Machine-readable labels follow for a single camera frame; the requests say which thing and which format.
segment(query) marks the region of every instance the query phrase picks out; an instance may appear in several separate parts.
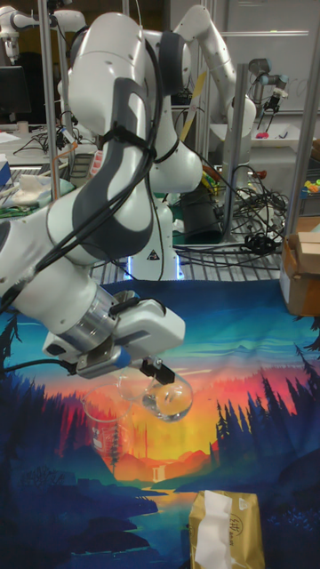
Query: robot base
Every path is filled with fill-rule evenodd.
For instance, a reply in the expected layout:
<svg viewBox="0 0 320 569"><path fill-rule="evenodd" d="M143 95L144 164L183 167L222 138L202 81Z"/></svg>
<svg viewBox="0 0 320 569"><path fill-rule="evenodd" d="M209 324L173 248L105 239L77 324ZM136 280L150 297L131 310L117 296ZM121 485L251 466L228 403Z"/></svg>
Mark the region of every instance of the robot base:
<svg viewBox="0 0 320 569"><path fill-rule="evenodd" d="M148 245L136 255L128 258L127 270L139 280L157 281L161 276L162 266L164 266L161 280L180 280L183 278L180 259L172 246L172 212L160 200L154 198L154 201L164 250L162 251L159 227L154 215L154 226Z"/></svg>

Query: tissue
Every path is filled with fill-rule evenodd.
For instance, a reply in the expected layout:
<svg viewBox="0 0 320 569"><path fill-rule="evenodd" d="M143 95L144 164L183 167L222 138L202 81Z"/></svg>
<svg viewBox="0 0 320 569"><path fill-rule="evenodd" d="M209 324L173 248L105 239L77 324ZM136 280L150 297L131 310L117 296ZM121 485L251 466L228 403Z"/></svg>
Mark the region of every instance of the tissue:
<svg viewBox="0 0 320 569"><path fill-rule="evenodd" d="M229 527L232 500L204 492L205 516L198 528L195 560L204 569L231 569Z"/></svg>
<svg viewBox="0 0 320 569"><path fill-rule="evenodd" d="M256 494L199 492L189 537L191 569L265 569Z"/></svg>

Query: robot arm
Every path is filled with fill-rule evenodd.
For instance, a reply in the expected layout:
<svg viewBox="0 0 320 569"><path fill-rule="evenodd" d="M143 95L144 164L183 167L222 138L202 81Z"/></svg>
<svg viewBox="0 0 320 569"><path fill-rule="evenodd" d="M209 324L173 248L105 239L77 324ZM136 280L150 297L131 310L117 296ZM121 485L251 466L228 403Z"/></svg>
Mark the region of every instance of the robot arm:
<svg viewBox="0 0 320 569"><path fill-rule="evenodd" d="M85 26L84 15L74 10L57 10L49 16L50 27L65 32L78 32ZM19 58L19 34L29 28L38 28L39 19L33 13L29 16L11 6L0 8L0 37L4 40L6 54L14 65Z"/></svg>
<svg viewBox="0 0 320 569"><path fill-rule="evenodd" d="M236 72L232 65L228 48L221 37L218 29L211 20L210 13L201 5L195 5L188 10L185 17L174 30L181 34L188 44L197 40L205 61L209 68L210 75L217 85L223 103L225 114L227 117L227 136L223 149L223 167L224 177L227 175L229 154L230 154L230 138L233 121L233 100L236 91ZM255 106L253 102L245 97L244 101L244 120L242 130L242 144L239 156L239 164L247 164L250 157L251 149L251 132L255 119ZM244 177L243 183L247 184L244 172L240 172L239 178Z"/></svg>
<svg viewBox="0 0 320 569"><path fill-rule="evenodd" d="M154 108L145 84L148 57L156 70ZM75 364L84 377L127 365L146 369L146 362L152 367L158 352L183 342L183 320L162 304L130 292L112 297L89 277L97 259L135 254L149 239L146 177L160 87L142 29L122 14L96 19L76 55L69 96L82 124L104 137L103 166L50 207L0 224L3 307L13 303L41 321L50 331L46 353ZM156 375L165 368L158 367Z"/></svg>
<svg viewBox="0 0 320 569"><path fill-rule="evenodd" d="M286 98L288 96L288 93L285 92L284 89L289 81L289 77L287 75L270 75L271 61L267 59L255 59L250 61L249 71L256 76L254 81L255 87L253 92L253 102L257 109L257 117L260 119L258 129L266 111L272 111L272 115L266 129L267 132L275 114L280 109L281 98ZM264 103L264 105L262 105L263 89L266 85L274 85L275 89L273 90L271 97Z"/></svg>

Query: glass cup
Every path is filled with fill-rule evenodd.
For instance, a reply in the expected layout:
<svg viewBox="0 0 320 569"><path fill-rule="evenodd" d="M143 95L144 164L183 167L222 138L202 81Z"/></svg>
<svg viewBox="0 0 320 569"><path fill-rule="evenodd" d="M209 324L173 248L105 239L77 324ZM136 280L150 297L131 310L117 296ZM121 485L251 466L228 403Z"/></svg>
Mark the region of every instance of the glass cup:
<svg viewBox="0 0 320 569"><path fill-rule="evenodd" d="M121 375L118 389L121 397L140 405L165 422L180 421L191 408L193 392L190 384L177 373L173 383L162 385L156 378L140 373Z"/></svg>
<svg viewBox="0 0 320 569"><path fill-rule="evenodd" d="M83 397L94 450L113 469L132 448L132 402L125 400L116 383L93 388Z"/></svg>

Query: computer monitor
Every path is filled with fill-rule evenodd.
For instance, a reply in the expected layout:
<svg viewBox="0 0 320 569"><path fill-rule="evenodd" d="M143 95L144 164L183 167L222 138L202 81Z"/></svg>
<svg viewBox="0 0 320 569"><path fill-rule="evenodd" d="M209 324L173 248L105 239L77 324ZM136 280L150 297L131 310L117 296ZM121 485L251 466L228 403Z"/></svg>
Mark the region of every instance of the computer monitor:
<svg viewBox="0 0 320 569"><path fill-rule="evenodd" d="M21 66L0 67L0 112L31 112L26 77Z"/></svg>

